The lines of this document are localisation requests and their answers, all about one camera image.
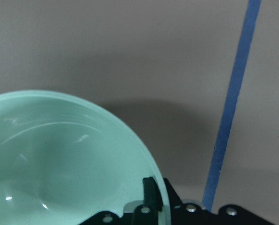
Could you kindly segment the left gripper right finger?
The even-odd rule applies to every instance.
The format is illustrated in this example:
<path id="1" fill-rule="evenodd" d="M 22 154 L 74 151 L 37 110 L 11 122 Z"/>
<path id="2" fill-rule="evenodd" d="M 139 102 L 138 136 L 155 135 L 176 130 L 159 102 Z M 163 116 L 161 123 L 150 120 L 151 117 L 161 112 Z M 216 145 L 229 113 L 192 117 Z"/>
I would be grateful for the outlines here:
<path id="1" fill-rule="evenodd" d="M 214 214 L 194 202 L 182 202 L 168 179 L 164 183 L 169 196 L 173 225 L 271 225 L 264 218 L 238 205 L 228 204 Z"/>

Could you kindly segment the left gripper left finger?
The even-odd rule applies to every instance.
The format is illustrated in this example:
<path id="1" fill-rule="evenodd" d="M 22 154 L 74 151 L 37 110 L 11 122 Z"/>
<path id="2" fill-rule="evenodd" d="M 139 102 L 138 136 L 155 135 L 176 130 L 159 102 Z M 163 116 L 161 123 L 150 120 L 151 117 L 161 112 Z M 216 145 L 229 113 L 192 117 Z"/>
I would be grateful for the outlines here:
<path id="1" fill-rule="evenodd" d="M 110 211 L 101 211 L 88 218 L 83 225 L 157 225 L 163 208 L 160 190 L 153 177 L 143 182 L 143 201 L 130 202 L 121 217 Z"/>

